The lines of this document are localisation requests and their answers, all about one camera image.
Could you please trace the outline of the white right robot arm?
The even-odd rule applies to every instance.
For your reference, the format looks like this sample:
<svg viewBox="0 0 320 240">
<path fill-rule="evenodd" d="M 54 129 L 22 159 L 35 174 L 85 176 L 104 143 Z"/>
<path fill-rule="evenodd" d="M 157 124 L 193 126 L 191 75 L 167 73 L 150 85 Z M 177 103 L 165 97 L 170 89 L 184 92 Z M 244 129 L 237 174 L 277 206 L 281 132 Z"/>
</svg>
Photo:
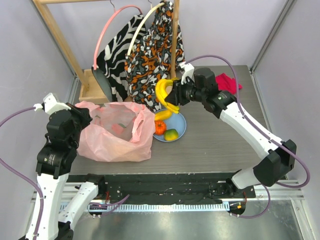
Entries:
<svg viewBox="0 0 320 240">
<path fill-rule="evenodd" d="M 230 197 L 238 197 L 251 185 L 271 187 L 294 168 L 296 144 L 276 137 L 248 112 L 240 110 L 233 94 L 219 90 L 215 74 L 209 68 L 197 69 L 193 77 L 161 79 L 155 93 L 161 104 L 174 113 L 189 102 L 201 103 L 205 110 L 236 130 L 260 157 L 259 164 L 232 176 L 225 186 Z"/>
</svg>

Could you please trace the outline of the yellow banana bunch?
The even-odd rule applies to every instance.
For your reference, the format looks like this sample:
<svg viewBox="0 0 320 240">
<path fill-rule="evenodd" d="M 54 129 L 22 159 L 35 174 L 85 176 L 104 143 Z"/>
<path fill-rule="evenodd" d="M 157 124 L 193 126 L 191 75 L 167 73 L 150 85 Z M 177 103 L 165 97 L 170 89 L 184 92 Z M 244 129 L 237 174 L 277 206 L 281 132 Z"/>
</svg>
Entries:
<svg viewBox="0 0 320 240">
<path fill-rule="evenodd" d="M 173 105 L 172 103 L 166 102 L 165 98 L 169 95 L 166 92 L 166 88 L 172 87 L 173 83 L 177 80 L 178 78 L 176 77 L 173 79 L 160 79 L 155 86 L 156 98 L 167 110 L 175 114 L 179 113 L 180 107 L 177 105 Z"/>
</svg>

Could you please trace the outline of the pink peach plastic bag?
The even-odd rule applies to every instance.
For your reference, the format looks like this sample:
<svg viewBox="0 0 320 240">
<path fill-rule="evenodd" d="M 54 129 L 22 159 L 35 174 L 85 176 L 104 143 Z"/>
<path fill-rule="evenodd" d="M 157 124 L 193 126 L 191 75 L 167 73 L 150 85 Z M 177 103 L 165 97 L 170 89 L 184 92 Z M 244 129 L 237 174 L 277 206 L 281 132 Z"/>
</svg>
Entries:
<svg viewBox="0 0 320 240">
<path fill-rule="evenodd" d="M 82 101 L 92 121 L 82 130 L 78 154 L 97 162 L 141 162 L 151 158 L 155 114 L 135 102 L 99 106 Z"/>
</svg>

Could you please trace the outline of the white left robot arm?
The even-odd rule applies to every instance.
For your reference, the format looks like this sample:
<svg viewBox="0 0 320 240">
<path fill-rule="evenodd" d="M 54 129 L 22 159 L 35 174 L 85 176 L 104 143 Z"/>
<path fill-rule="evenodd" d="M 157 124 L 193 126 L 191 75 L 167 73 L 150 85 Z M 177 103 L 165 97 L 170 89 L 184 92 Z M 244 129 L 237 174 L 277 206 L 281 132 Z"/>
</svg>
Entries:
<svg viewBox="0 0 320 240">
<path fill-rule="evenodd" d="M 81 132 L 92 118 L 89 109 L 70 103 L 46 100 L 41 106 L 49 114 L 49 122 L 46 143 L 37 155 L 37 195 L 32 219 L 22 239 L 71 240 L 83 212 L 93 199 L 100 200 L 106 195 L 107 185 L 103 176 L 87 174 L 67 207 L 60 209 Z"/>
</svg>

